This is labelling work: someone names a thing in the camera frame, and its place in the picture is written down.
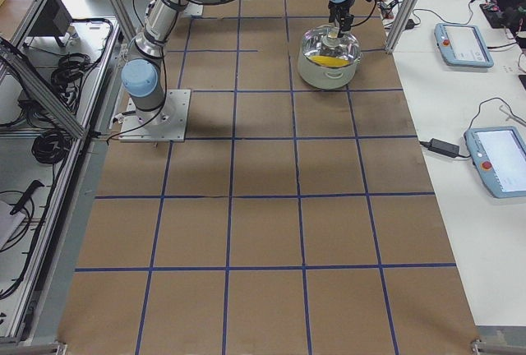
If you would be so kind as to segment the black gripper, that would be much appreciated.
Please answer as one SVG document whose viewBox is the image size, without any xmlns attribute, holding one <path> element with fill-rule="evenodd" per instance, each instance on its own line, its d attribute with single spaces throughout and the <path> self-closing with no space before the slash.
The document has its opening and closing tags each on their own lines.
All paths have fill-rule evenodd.
<svg viewBox="0 0 526 355">
<path fill-rule="evenodd" d="M 352 0 L 347 0 L 345 2 L 329 1 L 329 25 L 332 28 L 335 28 L 337 25 L 339 31 L 342 31 L 343 34 L 349 32 L 353 24 L 353 15 L 350 13 L 352 5 Z"/>
</svg>

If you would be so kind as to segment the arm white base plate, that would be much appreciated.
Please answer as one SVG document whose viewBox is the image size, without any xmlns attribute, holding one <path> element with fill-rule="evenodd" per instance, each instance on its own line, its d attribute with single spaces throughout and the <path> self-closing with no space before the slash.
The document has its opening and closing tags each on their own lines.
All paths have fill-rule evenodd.
<svg viewBox="0 0 526 355">
<path fill-rule="evenodd" d="M 135 111 L 123 119 L 121 134 L 118 139 L 123 142 L 183 142 L 187 128 L 187 116 L 190 106 L 191 91 L 168 90 L 166 103 L 161 113 L 147 125 L 150 116 L 137 111 L 132 98 L 128 99 L 127 109 Z"/>
</svg>

